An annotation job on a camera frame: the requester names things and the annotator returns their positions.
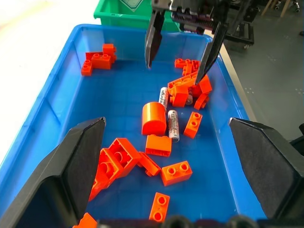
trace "green plastic bin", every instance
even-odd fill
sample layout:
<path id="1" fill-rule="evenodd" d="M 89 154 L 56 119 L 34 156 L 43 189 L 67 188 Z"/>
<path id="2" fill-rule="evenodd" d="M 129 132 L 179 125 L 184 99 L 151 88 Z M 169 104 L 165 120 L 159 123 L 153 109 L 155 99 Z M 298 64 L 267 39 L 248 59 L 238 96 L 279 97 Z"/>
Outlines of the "green plastic bin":
<path id="1" fill-rule="evenodd" d="M 135 12 L 125 6 L 120 0 L 100 0 L 94 18 L 100 18 L 103 25 L 123 26 L 147 29 L 151 17 L 151 0 L 143 0 Z M 178 25 L 170 18 L 170 13 L 165 13 L 162 30 L 178 32 Z"/>

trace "blue plastic bin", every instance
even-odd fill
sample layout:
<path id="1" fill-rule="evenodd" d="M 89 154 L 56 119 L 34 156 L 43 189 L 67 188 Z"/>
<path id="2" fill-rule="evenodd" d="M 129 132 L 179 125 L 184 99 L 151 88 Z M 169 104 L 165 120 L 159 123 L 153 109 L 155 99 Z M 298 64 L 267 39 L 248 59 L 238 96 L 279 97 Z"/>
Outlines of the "blue plastic bin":
<path id="1" fill-rule="evenodd" d="M 163 33 L 152 69 L 146 69 L 144 36 L 145 30 L 131 28 L 74 28 L 0 166 L 0 216 L 39 162 L 79 122 L 105 116 L 102 147 L 108 147 L 116 137 L 126 137 L 138 151 L 144 151 L 143 105 L 157 101 L 160 88 L 181 76 L 181 69 L 174 68 L 176 58 L 200 59 L 211 39 L 188 33 Z M 100 51 L 103 43 L 116 46 L 118 60 L 111 70 L 94 69 L 92 77 L 82 77 L 85 52 Z M 182 134 L 195 110 L 192 106 L 176 108 L 180 141 L 173 144 L 169 158 L 152 156 L 161 167 L 187 160 L 192 177 L 164 187 L 160 176 L 148 177 L 144 170 L 135 167 L 88 204 L 87 211 L 95 219 L 147 219 L 155 192 L 171 197 L 167 216 L 182 214 L 192 221 L 226 221 L 238 213 L 253 219 L 265 217 L 243 174 L 228 126 L 231 117 L 248 117 L 221 57 L 209 77 L 213 92 L 207 108 L 199 111 L 203 120 L 195 139 Z"/>

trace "orange cylinder block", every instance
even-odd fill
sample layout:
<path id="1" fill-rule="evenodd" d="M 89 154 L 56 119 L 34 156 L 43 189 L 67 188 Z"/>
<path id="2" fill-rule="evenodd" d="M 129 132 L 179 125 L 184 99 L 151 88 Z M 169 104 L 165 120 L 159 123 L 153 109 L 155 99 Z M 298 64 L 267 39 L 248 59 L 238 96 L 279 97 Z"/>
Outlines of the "orange cylinder block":
<path id="1" fill-rule="evenodd" d="M 166 219 L 170 196 L 155 193 L 149 220 L 163 222 Z"/>
<path id="2" fill-rule="evenodd" d="M 142 134 L 164 135 L 166 131 L 165 107 L 158 102 L 150 102 L 142 108 Z"/>

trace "lego stud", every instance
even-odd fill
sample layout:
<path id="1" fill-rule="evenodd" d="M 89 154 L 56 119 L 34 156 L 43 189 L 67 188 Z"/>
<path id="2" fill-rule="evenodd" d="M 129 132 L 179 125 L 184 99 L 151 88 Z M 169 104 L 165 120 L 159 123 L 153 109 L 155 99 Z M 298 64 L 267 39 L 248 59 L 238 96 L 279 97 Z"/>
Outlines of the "lego stud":
<path id="1" fill-rule="evenodd" d="M 182 172 L 187 172 L 188 169 L 189 169 L 189 166 L 187 164 L 185 164 L 185 163 L 180 164 L 180 170 Z"/>
<path id="2" fill-rule="evenodd" d="M 159 212 L 155 212 L 155 213 L 153 214 L 153 219 L 154 219 L 155 221 L 157 221 L 157 222 L 161 222 L 161 221 L 162 221 L 162 214 L 159 213 Z"/>
<path id="3" fill-rule="evenodd" d="M 157 203 L 158 203 L 159 205 L 165 205 L 166 202 L 167 202 L 167 200 L 166 200 L 166 198 L 164 198 L 163 196 L 160 196 L 160 197 L 157 198 Z"/>
<path id="4" fill-rule="evenodd" d="M 198 122 L 196 122 L 196 121 L 191 121 L 191 126 L 192 127 L 196 127 L 198 125 Z"/>
<path id="5" fill-rule="evenodd" d="M 171 176 L 174 176 L 175 173 L 176 173 L 176 169 L 173 168 L 173 167 L 170 167 L 168 170 L 167 170 L 167 173 Z"/>

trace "orange curved block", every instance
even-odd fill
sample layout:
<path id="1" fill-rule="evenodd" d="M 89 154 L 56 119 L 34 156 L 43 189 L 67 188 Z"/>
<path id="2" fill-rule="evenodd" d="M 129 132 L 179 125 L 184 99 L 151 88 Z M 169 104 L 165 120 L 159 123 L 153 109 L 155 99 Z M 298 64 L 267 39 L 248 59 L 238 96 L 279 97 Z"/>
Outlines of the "orange curved block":
<path id="1" fill-rule="evenodd" d="M 182 69 L 182 75 L 186 76 L 192 73 L 192 63 L 187 63 Z"/>
<path id="2" fill-rule="evenodd" d="M 141 159 L 140 154 L 126 138 L 116 138 L 109 147 L 114 157 L 123 167 L 123 172 L 119 175 L 125 177 Z"/>
<path id="3" fill-rule="evenodd" d="M 146 169 L 146 174 L 151 176 L 156 176 L 160 173 L 161 168 L 145 153 L 139 152 L 141 159 L 138 162 L 139 167 L 144 167 Z"/>
<path id="4" fill-rule="evenodd" d="M 81 75 L 91 76 L 93 71 L 92 62 L 90 60 L 85 60 L 81 68 Z"/>
<path id="5" fill-rule="evenodd" d="M 148 154 L 169 157 L 172 149 L 172 140 L 168 136 L 147 136 L 145 152 Z"/>
<path id="6" fill-rule="evenodd" d="M 191 63 L 190 59 L 182 60 L 181 58 L 178 58 L 174 61 L 175 68 L 183 68 L 187 65 L 187 63 Z"/>
<path id="7" fill-rule="evenodd" d="M 92 57 L 93 68 L 110 70 L 112 66 L 111 56 L 95 53 Z"/>
<path id="8" fill-rule="evenodd" d="M 161 179 L 164 186 L 186 181 L 192 175 L 192 170 L 187 161 L 163 167 L 161 169 Z"/>
<path id="9" fill-rule="evenodd" d="M 142 108 L 142 134 L 164 135 L 166 131 L 166 110 L 158 102 L 150 102 Z"/>
<path id="10" fill-rule="evenodd" d="M 185 128 L 184 135 L 194 139 L 196 133 L 198 132 L 202 118 L 203 115 L 196 112 L 192 112 Z"/>
<path id="11" fill-rule="evenodd" d="M 89 213 L 86 213 L 80 220 L 79 225 L 73 226 L 73 228 L 97 228 L 97 222 Z"/>
<path id="12" fill-rule="evenodd" d="M 175 86 L 170 97 L 173 107 L 184 107 L 188 98 L 188 88 L 186 86 Z"/>
<path id="13" fill-rule="evenodd" d="M 198 99 L 196 100 L 195 104 L 194 104 L 194 108 L 199 110 L 203 104 L 206 105 L 206 99 L 207 99 L 208 95 L 207 94 L 201 94 Z"/>
<path id="14" fill-rule="evenodd" d="M 149 220 L 163 222 L 166 219 L 170 196 L 155 193 Z"/>
<path id="15" fill-rule="evenodd" d="M 208 94 L 212 91 L 212 86 L 208 75 L 203 77 L 203 79 L 199 82 L 199 86 L 203 94 Z"/>

